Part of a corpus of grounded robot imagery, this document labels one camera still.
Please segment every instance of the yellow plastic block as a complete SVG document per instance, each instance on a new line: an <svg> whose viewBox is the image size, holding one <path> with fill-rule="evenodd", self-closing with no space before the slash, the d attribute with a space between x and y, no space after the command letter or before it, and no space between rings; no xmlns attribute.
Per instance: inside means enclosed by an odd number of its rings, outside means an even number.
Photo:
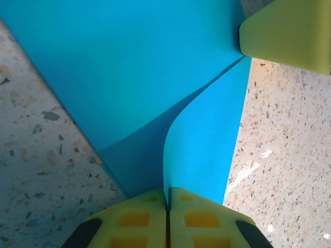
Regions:
<svg viewBox="0 0 331 248"><path fill-rule="evenodd" d="M243 54L331 73L331 1L275 0L239 29Z"/></svg>
<svg viewBox="0 0 331 248"><path fill-rule="evenodd" d="M181 188L171 190L172 248L250 248L236 221L254 221Z"/></svg>
<svg viewBox="0 0 331 248"><path fill-rule="evenodd" d="M163 189L149 191L91 215L102 224L88 248L155 248L166 245Z"/></svg>

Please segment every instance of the blue paper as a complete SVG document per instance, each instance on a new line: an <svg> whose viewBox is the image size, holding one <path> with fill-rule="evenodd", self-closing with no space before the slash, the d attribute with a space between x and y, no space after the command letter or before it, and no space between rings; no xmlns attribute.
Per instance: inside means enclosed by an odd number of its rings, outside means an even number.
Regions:
<svg viewBox="0 0 331 248"><path fill-rule="evenodd" d="M164 146L164 193L180 187L222 204L244 106L251 58L197 96L175 119Z"/></svg>
<svg viewBox="0 0 331 248"><path fill-rule="evenodd" d="M0 16L128 197L163 186L171 123L243 57L239 0L0 0Z"/></svg>

